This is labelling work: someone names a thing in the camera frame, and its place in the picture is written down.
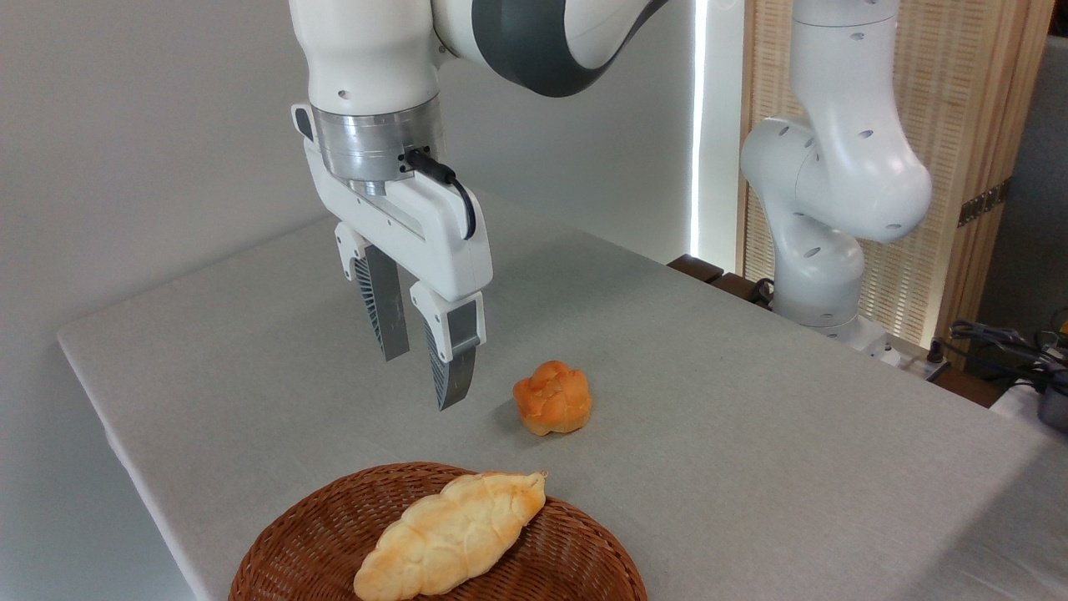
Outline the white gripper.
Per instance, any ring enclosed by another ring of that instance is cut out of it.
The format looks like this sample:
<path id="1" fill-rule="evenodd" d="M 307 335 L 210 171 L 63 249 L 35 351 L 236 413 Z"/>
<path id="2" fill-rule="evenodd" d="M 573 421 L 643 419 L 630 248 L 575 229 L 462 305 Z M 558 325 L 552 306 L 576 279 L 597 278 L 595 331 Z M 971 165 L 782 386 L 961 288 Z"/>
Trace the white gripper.
<path id="1" fill-rule="evenodd" d="M 476 348 L 486 342 L 477 291 L 493 271 L 476 196 L 437 181 L 407 158 L 417 149 L 439 159 L 440 106 L 343 115 L 297 104 L 290 118 L 304 137 L 325 208 L 343 221 L 335 228 L 342 270 L 359 286 L 386 361 L 411 349 L 397 265 L 420 280 L 411 298 L 425 327 L 438 408 L 446 410 L 466 398 L 476 371 Z"/>

